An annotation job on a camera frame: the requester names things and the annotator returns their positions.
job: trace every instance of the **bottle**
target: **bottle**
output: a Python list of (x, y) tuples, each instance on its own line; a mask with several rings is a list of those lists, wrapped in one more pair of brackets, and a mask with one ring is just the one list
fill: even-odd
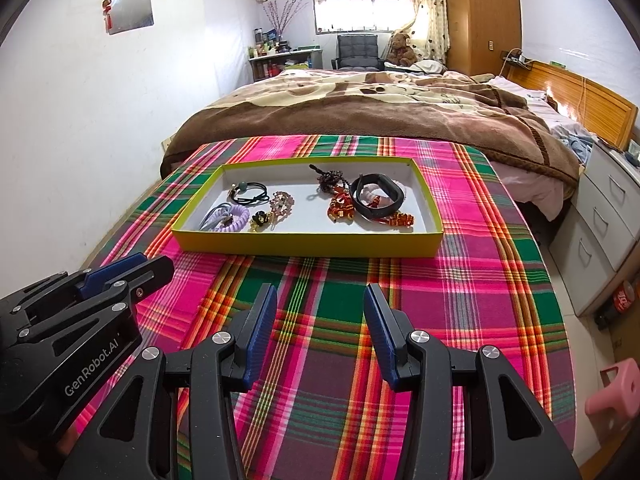
[(613, 321), (629, 310), (635, 300), (636, 292), (631, 283), (625, 280), (613, 293), (611, 299), (596, 311), (594, 320), (598, 329), (606, 329)]

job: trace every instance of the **window frame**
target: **window frame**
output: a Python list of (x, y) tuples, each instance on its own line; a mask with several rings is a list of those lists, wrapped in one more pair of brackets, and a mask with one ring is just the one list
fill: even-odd
[(322, 34), (351, 34), (352, 32), (371, 32), (371, 33), (387, 33), (387, 34), (391, 34), (393, 31), (392, 30), (327, 30), (327, 31), (322, 31), (322, 32), (318, 32), (318, 17), (316, 16), (316, 0), (311, 0), (311, 4), (313, 5), (314, 8), (314, 31), (315, 34), (320, 36)]

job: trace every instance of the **brown blanket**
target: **brown blanket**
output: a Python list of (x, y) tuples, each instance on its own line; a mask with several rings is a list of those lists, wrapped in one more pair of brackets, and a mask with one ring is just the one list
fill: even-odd
[(562, 180), (573, 189), (577, 157), (514, 94), (456, 72), (291, 70), (244, 86), (192, 116), (160, 167), (164, 178), (199, 146), (239, 137), (370, 135), (449, 140), (489, 159)]

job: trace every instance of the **drawer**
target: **drawer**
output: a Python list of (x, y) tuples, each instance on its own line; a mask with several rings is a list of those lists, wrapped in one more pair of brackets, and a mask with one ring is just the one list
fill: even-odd
[(586, 176), (582, 176), (572, 203), (599, 241), (614, 270), (634, 246), (635, 238), (609, 201)]
[(586, 174), (618, 212), (631, 235), (638, 239), (640, 234), (640, 187), (638, 184), (598, 146), (594, 146)]
[(615, 275), (589, 226), (571, 206), (549, 247), (576, 316), (580, 316)]

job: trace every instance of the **brown stuffed animal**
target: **brown stuffed animal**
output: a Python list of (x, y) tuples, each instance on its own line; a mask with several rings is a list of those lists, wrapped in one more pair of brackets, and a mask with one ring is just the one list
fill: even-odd
[(405, 32), (394, 34), (391, 39), (389, 55), (386, 57), (389, 63), (399, 66), (411, 66), (418, 61), (415, 51), (406, 44), (406, 40), (409, 38), (410, 36)]

